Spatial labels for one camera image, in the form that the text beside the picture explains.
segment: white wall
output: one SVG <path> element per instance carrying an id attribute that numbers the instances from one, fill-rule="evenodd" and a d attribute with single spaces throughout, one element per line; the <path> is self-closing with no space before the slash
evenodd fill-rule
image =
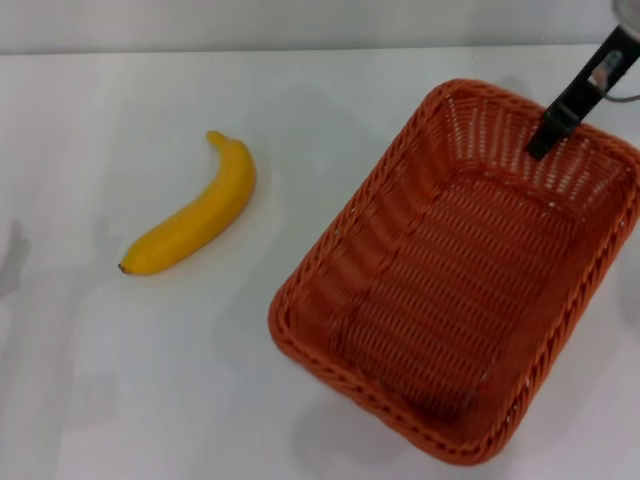
<path id="1" fill-rule="evenodd" d="M 599 42 L 610 0 L 0 0 L 0 53 Z"/>

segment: woven plastic basket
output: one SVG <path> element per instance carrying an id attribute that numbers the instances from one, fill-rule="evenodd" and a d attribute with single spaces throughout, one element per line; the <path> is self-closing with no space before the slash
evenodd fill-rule
<path id="1" fill-rule="evenodd" d="M 433 90 L 271 305 L 284 353 L 450 463 L 504 447 L 637 218 L 639 153 L 581 126 L 537 162 L 541 114 Z"/>

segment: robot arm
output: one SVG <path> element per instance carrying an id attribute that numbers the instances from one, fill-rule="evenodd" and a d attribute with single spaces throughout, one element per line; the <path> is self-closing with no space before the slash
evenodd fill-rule
<path id="1" fill-rule="evenodd" d="M 547 108 L 540 127 L 529 141 L 527 152 L 537 160 L 542 160 L 558 141 L 571 135 L 603 98 L 617 102 L 640 99 L 617 99 L 608 95 L 609 89 L 640 58 L 640 0 L 613 0 L 613 11 L 618 27 Z"/>

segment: orange basket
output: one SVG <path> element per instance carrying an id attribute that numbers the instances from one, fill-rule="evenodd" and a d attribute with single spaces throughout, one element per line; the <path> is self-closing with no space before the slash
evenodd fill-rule
<path id="1" fill-rule="evenodd" d="M 640 154 L 543 110 L 433 90 L 277 293 L 284 353 L 418 448 L 483 462 L 513 434 L 638 215 Z"/>

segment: banana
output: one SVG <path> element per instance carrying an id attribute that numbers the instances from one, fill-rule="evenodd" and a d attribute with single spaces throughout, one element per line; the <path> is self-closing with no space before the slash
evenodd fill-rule
<path id="1" fill-rule="evenodd" d="M 207 140 L 220 153 L 216 177 L 195 200 L 136 240 L 118 265 L 123 273 L 151 275 L 171 267 L 213 240 L 249 202 L 256 181 L 249 149 L 220 132 L 208 132 Z"/>

